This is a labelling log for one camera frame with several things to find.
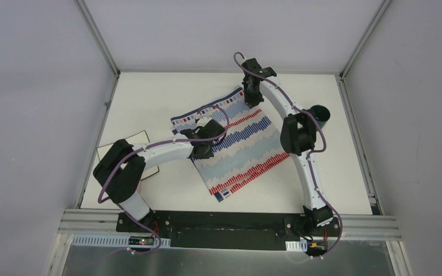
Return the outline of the dark green mug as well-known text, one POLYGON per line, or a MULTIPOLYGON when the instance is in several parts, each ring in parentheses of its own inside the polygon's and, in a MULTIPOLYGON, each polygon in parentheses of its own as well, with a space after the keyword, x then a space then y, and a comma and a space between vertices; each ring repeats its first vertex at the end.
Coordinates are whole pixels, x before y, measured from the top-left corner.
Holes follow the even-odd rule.
POLYGON ((311 108, 309 108, 308 111, 313 115, 321 128, 323 128, 325 124, 330 120, 330 110, 323 105, 313 105, 311 108))

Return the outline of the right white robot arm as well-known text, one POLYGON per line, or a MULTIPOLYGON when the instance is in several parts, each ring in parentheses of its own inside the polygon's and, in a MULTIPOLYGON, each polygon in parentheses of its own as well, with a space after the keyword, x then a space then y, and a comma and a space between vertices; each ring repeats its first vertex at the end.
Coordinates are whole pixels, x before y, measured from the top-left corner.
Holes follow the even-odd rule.
POLYGON ((251 108, 268 100, 281 117, 280 144, 295 165, 304 195, 304 230, 313 236, 319 235, 333 220, 334 214, 323 195, 313 155, 326 149, 316 150, 317 134, 321 126, 314 115, 302 109, 284 91, 275 71, 259 65, 255 58, 236 62, 243 71, 245 104, 251 108))

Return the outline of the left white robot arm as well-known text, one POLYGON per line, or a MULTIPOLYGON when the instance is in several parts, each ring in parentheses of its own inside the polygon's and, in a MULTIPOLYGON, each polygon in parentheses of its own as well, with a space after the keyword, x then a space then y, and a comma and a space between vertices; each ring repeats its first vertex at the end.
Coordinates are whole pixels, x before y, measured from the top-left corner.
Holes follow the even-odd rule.
POLYGON ((143 173, 152 167, 181 159, 209 159, 214 145, 225 137, 227 127, 214 119, 200 120, 172 138, 149 144, 130 144, 120 139, 100 158, 93 176, 101 185, 98 203, 111 200, 131 216, 130 224, 138 232, 147 232, 153 224, 151 208, 140 194, 143 173))

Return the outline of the patterned cloth napkin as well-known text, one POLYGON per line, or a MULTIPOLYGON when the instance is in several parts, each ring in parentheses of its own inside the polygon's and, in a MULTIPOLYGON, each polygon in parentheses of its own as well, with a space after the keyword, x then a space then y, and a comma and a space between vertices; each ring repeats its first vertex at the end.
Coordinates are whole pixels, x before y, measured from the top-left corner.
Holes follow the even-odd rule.
POLYGON ((244 91, 237 87, 230 94, 170 119, 172 132, 193 129, 195 119, 210 116, 222 126, 227 136, 213 148, 209 159, 193 159, 210 194, 221 202, 287 158, 280 144, 280 132, 259 107, 248 107, 244 91))

